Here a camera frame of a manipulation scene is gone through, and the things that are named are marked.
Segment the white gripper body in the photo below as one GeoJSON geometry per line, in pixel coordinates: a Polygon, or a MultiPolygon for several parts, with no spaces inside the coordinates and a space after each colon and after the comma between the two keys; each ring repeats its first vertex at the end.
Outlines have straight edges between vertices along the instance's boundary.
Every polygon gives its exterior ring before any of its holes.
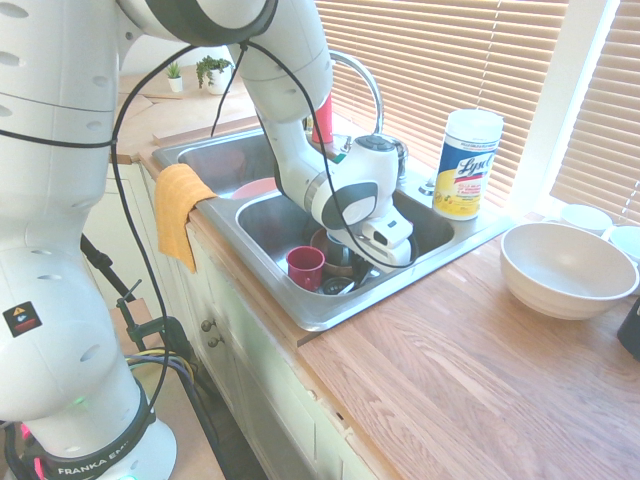
{"type": "Polygon", "coordinates": [[[412,262],[412,246],[409,239],[401,241],[396,247],[383,247],[366,237],[350,235],[344,229],[329,230],[328,233],[381,272],[390,273],[407,268],[412,262]]]}

